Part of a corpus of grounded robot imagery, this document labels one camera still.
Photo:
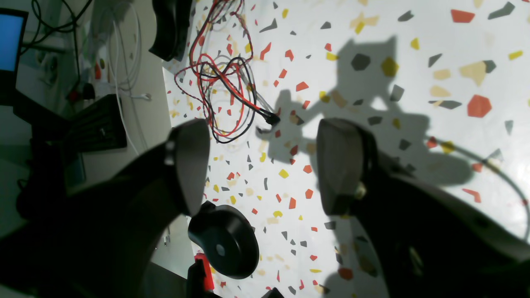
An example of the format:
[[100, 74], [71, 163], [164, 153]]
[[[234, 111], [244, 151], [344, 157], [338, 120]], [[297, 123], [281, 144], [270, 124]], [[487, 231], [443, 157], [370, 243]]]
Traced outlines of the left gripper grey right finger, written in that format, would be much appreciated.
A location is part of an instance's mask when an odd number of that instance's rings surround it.
[[323, 211], [366, 231], [392, 298], [528, 298], [529, 243], [405, 171], [354, 122], [322, 119]]

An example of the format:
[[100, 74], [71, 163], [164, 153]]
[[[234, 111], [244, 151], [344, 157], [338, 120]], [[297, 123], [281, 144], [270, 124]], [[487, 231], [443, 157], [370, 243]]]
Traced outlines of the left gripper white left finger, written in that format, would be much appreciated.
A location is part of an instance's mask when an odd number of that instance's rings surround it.
[[209, 154], [206, 120], [174, 127], [113, 178], [2, 238], [1, 284], [38, 298], [137, 297], [163, 232], [199, 212]]

